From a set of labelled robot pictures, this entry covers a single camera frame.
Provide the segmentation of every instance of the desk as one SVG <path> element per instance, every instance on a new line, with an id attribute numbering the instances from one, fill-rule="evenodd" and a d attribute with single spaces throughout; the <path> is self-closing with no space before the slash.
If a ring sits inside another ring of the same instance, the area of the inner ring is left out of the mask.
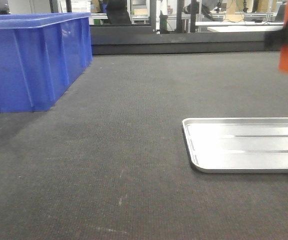
<path id="1" fill-rule="evenodd" d="M 224 26 L 283 26 L 282 22 L 254 22 L 254 21 L 197 21 L 196 26 L 200 27 L 224 27 Z"/>
<path id="2" fill-rule="evenodd" d="M 282 29 L 283 26 L 209 26 L 207 30 L 216 33 L 236 33 L 236 32 L 266 32 Z"/>

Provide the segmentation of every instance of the plastic crate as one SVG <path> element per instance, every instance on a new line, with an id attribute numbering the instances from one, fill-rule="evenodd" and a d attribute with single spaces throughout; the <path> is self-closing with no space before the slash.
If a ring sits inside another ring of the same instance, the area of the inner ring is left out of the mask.
<path id="1" fill-rule="evenodd" d="M 0 113 L 54 105 L 92 60 L 89 16 L 0 15 Z"/>

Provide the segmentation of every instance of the white wall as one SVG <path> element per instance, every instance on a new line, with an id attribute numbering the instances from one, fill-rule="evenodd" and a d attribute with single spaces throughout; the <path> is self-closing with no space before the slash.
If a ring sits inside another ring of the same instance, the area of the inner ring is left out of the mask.
<path id="1" fill-rule="evenodd" d="M 50 13 L 49 0 L 8 0 L 12 14 Z"/>
<path id="2" fill-rule="evenodd" d="M 33 0 L 32 4 L 36 14 L 51 12 L 49 0 Z"/>

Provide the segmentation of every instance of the tray rim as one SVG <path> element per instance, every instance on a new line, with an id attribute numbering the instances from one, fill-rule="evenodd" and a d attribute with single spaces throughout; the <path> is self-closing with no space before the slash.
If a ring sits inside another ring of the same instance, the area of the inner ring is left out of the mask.
<path id="1" fill-rule="evenodd" d="M 188 154 L 189 154 L 189 161 L 191 167 L 194 169 L 197 169 L 203 173 L 208 173 L 208 174 L 242 174 L 242 173 L 247 173 L 247 174 L 253 174 L 253 173 L 277 173 L 277 174 L 282 174 L 282 173 L 288 173 L 288 168 L 205 168 L 199 165 L 196 161 L 195 158 L 192 154 L 192 145 L 191 141 L 187 139 L 187 136 L 189 136 L 187 126 L 190 124 L 189 122 L 195 121 L 195 120 L 288 120 L 288 117 L 188 117 L 185 118 L 182 121 L 182 128 L 184 131 L 184 138 L 185 138 L 185 143 L 187 146 Z"/>

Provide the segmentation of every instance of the metal tray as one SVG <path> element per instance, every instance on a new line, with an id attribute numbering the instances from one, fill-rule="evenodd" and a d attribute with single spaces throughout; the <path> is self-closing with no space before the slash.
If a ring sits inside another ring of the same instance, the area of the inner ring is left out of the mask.
<path id="1" fill-rule="evenodd" d="M 192 167 L 205 173 L 288 173 L 288 117 L 187 118 Z"/>

